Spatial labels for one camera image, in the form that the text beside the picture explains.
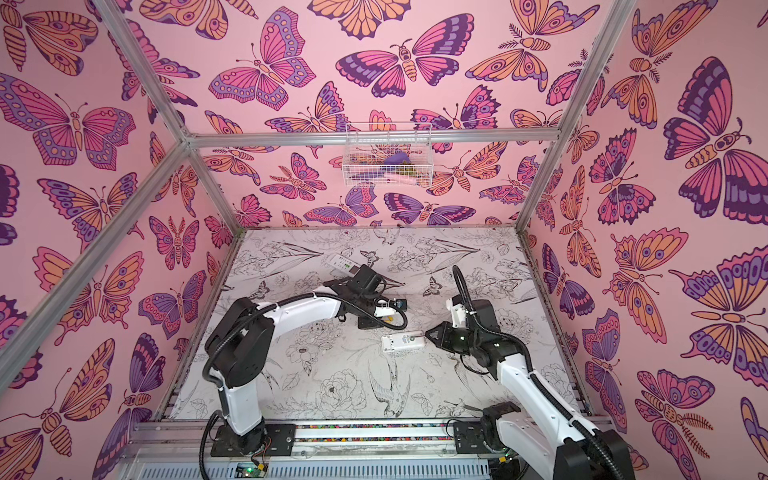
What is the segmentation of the white remote control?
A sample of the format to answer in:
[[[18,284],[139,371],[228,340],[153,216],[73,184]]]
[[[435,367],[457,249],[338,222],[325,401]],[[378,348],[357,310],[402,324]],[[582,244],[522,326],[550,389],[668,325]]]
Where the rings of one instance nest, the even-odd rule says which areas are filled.
[[[382,351],[385,353],[405,352],[424,348],[425,338],[419,333],[398,333],[381,338]]]

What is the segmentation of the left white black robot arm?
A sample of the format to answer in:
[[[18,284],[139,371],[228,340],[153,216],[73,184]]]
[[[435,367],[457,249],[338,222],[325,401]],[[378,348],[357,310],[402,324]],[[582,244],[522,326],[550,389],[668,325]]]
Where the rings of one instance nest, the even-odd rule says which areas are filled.
[[[362,266],[351,277],[287,299],[256,303],[242,297],[232,303],[205,343],[208,358],[202,378],[215,387],[220,415],[237,440],[256,444],[264,436],[257,377],[272,341],[312,323],[342,321],[348,315],[375,327],[403,331],[408,326],[407,301],[386,297],[385,288],[383,276]]]

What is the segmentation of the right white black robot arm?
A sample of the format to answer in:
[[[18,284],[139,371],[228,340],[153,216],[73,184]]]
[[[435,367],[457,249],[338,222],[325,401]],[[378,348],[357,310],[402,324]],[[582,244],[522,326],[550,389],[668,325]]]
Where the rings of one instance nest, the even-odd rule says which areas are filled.
[[[627,443],[568,404],[533,366],[527,345],[498,329],[487,300],[446,301],[450,319],[426,332],[441,350],[473,358],[513,395],[514,406],[486,415],[493,450],[512,450],[543,479],[633,479]]]

